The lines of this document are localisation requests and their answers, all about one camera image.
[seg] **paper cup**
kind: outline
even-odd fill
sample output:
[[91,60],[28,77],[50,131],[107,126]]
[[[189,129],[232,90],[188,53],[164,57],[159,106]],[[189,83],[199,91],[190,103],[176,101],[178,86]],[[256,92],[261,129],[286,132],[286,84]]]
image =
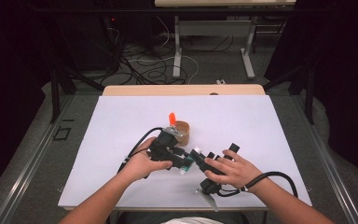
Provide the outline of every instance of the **paper cup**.
[[181,121],[181,120],[177,120],[176,121],[176,126],[175,126],[176,130],[182,134],[182,137],[178,137],[176,136],[176,139],[178,140],[178,144],[177,146],[179,147],[185,147],[188,144],[188,138],[190,136],[190,125],[188,125],[187,122]]

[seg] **orange object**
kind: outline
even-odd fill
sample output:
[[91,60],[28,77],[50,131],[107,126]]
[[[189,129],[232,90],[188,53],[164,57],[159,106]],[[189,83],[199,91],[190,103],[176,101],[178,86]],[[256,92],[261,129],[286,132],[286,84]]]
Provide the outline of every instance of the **orange object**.
[[176,126],[176,117],[175,117],[175,113],[171,113],[169,115],[169,118],[170,118],[170,126]]

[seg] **human hand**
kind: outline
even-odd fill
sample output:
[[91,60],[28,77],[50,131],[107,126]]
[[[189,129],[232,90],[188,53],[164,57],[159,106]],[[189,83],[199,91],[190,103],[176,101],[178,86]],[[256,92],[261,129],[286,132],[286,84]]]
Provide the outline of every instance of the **human hand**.
[[237,153],[226,149],[223,150],[223,154],[230,156],[233,161],[223,157],[217,159],[217,161],[205,158],[205,162],[207,164],[226,174],[216,175],[211,171],[205,171],[205,175],[212,181],[219,184],[229,184],[237,189],[240,189],[252,181],[255,177],[262,174],[262,172],[251,162],[242,158]]
[[133,152],[133,156],[121,170],[122,174],[131,178],[132,181],[142,179],[153,171],[168,169],[172,166],[171,161],[151,161],[146,150],[156,137],[148,138]]

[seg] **white table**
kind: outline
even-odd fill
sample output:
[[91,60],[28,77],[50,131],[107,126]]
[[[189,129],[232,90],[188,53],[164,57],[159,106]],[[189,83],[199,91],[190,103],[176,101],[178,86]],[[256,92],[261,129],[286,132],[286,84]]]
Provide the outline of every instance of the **white table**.
[[[258,7],[291,6],[296,0],[155,0],[156,7]],[[180,21],[175,17],[175,58],[172,75],[180,76],[182,49],[181,35],[235,35],[247,36],[241,56],[248,78],[255,78],[249,52],[255,35],[257,17],[251,21]]]
[[[212,92],[220,95],[208,95]],[[212,151],[221,155],[222,149],[235,143],[241,147],[238,153],[263,172],[280,171],[291,176],[300,200],[311,204],[274,107],[263,93],[258,85],[106,88],[95,107],[58,206],[71,209],[87,199],[117,172],[124,157],[148,130],[169,125],[171,112],[190,124],[189,144],[184,147],[188,152],[197,146],[204,154]],[[117,209],[213,211],[196,194],[205,178],[197,165],[186,175],[180,175],[176,168],[155,172],[133,183]],[[291,192],[286,180],[272,179]],[[267,209],[250,193],[213,197],[221,211]]]

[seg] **white shirt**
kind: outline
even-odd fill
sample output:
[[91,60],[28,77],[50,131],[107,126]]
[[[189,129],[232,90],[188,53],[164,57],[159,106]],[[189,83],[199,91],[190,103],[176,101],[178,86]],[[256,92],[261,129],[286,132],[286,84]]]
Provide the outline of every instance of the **white shirt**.
[[181,217],[181,218],[174,218],[168,222],[164,222],[161,224],[223,224],[223,223],[211,220],[206,217]]

